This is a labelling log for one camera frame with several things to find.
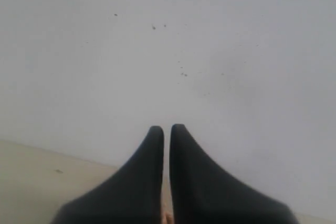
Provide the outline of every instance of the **white wall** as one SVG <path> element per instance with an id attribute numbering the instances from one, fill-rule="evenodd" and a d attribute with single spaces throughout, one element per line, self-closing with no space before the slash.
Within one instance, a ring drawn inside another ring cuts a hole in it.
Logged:
<path id="1" fill-rule="evenodd" d="M 0 5 L 1 139 L 120 165 L 185 123 L 241 180 L 336 220 L 336 0 Z"/>

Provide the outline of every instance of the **floor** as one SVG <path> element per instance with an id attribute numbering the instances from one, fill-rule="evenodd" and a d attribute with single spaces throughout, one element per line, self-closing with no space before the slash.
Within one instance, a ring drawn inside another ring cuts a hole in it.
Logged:
<path id="1" fill-rule="evenodd" d="M 0 141 L 0 223 L 46 224 L 63 203 L 101 183 L 117 168 Z M 167 179 L 163 200 L 171 211 Z M 302 224 L 335 224 L 298 215 Z"/>

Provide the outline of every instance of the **beige floor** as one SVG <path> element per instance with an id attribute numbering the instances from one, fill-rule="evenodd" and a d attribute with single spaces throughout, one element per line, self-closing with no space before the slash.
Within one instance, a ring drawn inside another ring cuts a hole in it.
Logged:
<path id="1" fill-rule="evenodd" d="M 66 201 L 101 183 L 115 167 L 0 141 L 0 223 L 46 224 Z M 167 208 L 172 205 L 167 179 Z M 302 224 L 332 224 L 298 215 Z"/>

